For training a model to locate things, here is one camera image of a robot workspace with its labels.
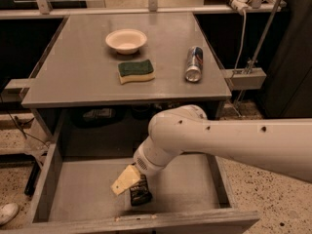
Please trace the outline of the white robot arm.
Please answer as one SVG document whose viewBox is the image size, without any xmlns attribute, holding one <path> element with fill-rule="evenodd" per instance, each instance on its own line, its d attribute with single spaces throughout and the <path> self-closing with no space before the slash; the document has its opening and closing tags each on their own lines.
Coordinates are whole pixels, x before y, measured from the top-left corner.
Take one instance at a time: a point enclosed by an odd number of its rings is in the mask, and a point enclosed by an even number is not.
<svg viewBox="0 0 312 234">
<path fill-rule="evenodd" d="M 312 181 L 312 120 L 210 120 L 197 105 L 154 115 L 134 162 L 111 185 L 120 195 L 182 153 L 206 153 L 279 175 Z"/>
</svg>

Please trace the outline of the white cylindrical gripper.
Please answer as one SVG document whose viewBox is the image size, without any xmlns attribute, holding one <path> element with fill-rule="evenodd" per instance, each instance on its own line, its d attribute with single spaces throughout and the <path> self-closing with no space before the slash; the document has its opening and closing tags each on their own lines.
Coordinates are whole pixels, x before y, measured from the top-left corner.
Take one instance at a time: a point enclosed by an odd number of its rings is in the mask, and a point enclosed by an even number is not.
<svg viewBox="0 0 312 234">
<path fill-rule="evenodd" d="M 155 176 L 164 170 L 181 150 L 165 150 L 158 147 L 149 136 L 136 150 L 134 165 L 129 165 L 110 186 L 115 195 L 124 193 L 140 181 L 140 173 Z"/>
</svg>

